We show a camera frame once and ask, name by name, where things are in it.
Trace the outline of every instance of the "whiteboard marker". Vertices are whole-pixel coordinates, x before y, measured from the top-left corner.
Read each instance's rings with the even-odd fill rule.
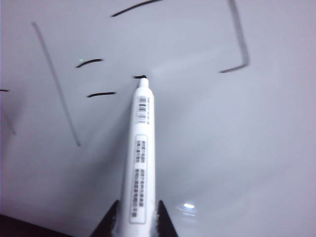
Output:
[[[156,231],[155,108],[148,79],[140,78],[133,97],[121,200],[112,234],[150,237]]]

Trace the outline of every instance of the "white marker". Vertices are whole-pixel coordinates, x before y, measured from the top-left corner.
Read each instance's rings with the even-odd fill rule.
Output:
[[[155,108],[147,78],[141,78],[132,105],[123,188],[113,235],[150,237],[156,231]]]

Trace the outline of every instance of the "barcode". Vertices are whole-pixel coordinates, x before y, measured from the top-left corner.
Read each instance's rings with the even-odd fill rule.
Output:
[[[146,96],[139,96],[137,100],[136,117],[138,123],[148,123],[148,101]]]

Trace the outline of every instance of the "white surface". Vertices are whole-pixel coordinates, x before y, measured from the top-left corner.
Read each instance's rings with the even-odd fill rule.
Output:
[[[120,196],[134,75],[156,102],[157,200],[181,237],[316,236],[316,2],[3,0],[1,212],[89,236]],[[40,27],[82,147],[31,26]],[[104,62],[75,66],[80,59]],[[116,95],[86,95],[117,91]],[[195,205],[195,213],[183,209]]]

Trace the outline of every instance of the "marker label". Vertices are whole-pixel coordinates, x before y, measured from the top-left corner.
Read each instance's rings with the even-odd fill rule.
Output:
[[[130,204],[131,223],[146,222],[147,136],[137,135],[134,147],[133,183]]]

